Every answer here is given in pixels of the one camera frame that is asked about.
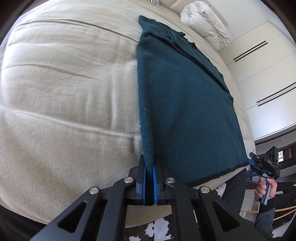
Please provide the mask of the person's right forearm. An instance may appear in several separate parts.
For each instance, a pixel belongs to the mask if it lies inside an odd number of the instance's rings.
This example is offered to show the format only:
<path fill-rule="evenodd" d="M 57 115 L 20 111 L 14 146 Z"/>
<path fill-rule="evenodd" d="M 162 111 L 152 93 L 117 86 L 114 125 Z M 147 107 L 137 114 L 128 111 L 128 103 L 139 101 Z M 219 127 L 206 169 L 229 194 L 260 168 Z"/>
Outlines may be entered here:
<path fill-rule="evenodd" d="M 275 214 L 276 197 L 268 200 L 267 205 L 260 204 L 254 228 L 267 240 L 273 238 L 273 219 Z"/>

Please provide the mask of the person's right hand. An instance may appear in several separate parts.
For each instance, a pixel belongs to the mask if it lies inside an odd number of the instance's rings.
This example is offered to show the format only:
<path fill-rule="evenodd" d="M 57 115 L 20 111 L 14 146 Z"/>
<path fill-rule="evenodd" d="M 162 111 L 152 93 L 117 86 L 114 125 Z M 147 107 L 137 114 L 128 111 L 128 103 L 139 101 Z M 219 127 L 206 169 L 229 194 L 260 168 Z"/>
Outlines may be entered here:
<path fill-rule="evenodd" d="M 277 187 L 278 187 L 277 182 L 274 180 L 274 178 L 266 179 L 266 178 L 260 177 L 258 182 L 257 182 L 257 187 L 256 187 L 256 189 L 254 191 L 256 199 L 260 199 L 260 197 L 265 195 L 266 190 L 267 190 L 267 186 L 264 183 L 265 181 L 267 183 L 269 183 L 269 185 L 271 187 L 270 194 L 269 194 L 268 198 L 272 199 L 272 198 L 275 197 L 276 190 L 277 190 Z"/>

